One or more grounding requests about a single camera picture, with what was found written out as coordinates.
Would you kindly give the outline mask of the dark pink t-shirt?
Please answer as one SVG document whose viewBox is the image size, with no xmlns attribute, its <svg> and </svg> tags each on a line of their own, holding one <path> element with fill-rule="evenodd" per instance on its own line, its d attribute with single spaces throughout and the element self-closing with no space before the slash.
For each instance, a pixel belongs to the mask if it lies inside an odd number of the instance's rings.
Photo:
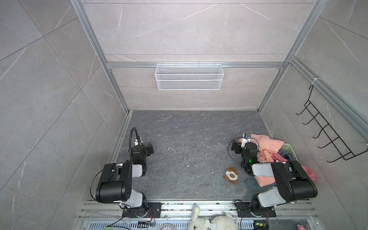
<svg viewBox="0 0 368 230">
<path fill-rule="evenodd" d="M 280 154 L 278 153 L 275 153 L 273 156 L 272 156 L 272 159 L 276 162 L 276 161 L 279 161 L 279 162 L 287 162 L 288 159 L 285 159 L 283 156 L 281 156 Z M 302 166 L 303 170 L 306 172 L 306 174 L 309 176 L 309 178 L 312 180 L 312 181 L 316 181 L 318 180 L 318 177 L 317 175 L 309 168 L 305 167 L 305 166 Z"/>
</svg>

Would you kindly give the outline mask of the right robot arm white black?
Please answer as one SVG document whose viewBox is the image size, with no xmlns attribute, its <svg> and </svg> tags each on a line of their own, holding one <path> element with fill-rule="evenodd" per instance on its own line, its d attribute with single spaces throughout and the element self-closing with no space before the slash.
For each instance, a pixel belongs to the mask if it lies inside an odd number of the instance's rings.
<svg viewBox="0 0 368 230">
<path fill-rule="evenodd" d="M 239 217 L 275 217 L 275 206 L 318 195 L 316 185 L 298 161 L 260 163 L 256 159 L 260 148 L 249 139 L 233 139 L 227 147 L 227 151 L 230 150 L 241 156 L 241 168 L 249 176 L 264 176 L 276 182 L 271 189 L 253 195 L 251 201 L 236 200 L 234 205 Z"/>
</svg>

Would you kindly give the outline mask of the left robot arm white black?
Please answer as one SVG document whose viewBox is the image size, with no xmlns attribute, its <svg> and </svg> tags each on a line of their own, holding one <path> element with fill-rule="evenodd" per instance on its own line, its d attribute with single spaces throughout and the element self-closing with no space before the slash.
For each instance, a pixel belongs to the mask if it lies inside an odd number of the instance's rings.
<svg viewBox="0 0 368 230">
<path fill-rule="evenodd" d="M 143 193 L 132 187 L 132 179 L 142 177 L 147 171 L 147 157 L 154 153 L 151 143 L 148 146 L 136 144 L 129 148 L 132 155 L 123 163 L 108 163 L 97 173 L 100 176 L 95 192 L 90 188 L 91 198 L 104 204 L 117 203 L 122 209 L 143 218 L 152 211 Z"/>
</svg>

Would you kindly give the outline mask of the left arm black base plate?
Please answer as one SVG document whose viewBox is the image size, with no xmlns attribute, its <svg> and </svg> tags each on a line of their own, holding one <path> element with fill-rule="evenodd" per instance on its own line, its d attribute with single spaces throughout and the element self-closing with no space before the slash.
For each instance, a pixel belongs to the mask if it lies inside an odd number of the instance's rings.
<svg viewBox="0 0 368 230">
<path fill-rule="evenodd" d="M 148 202 L 138 208 L 129 208 L 124 206 L 122 208 L 122 217 L 129 218 L 159 218 L 162 212 L 161 202 Z"/>
</svg>

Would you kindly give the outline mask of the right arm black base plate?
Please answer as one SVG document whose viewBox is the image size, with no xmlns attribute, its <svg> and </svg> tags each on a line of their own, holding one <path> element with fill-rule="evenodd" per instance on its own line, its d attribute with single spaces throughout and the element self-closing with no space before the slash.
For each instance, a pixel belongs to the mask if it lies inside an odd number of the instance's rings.
<svg viewBox="0 0 368 230">
<path fill-rule="evenodd" d="M 273 207 L 259 208 L 252 202 L 236 200 L 234 206 L 240 218 L 275 218 L 277 216 Z"/>
</svg>

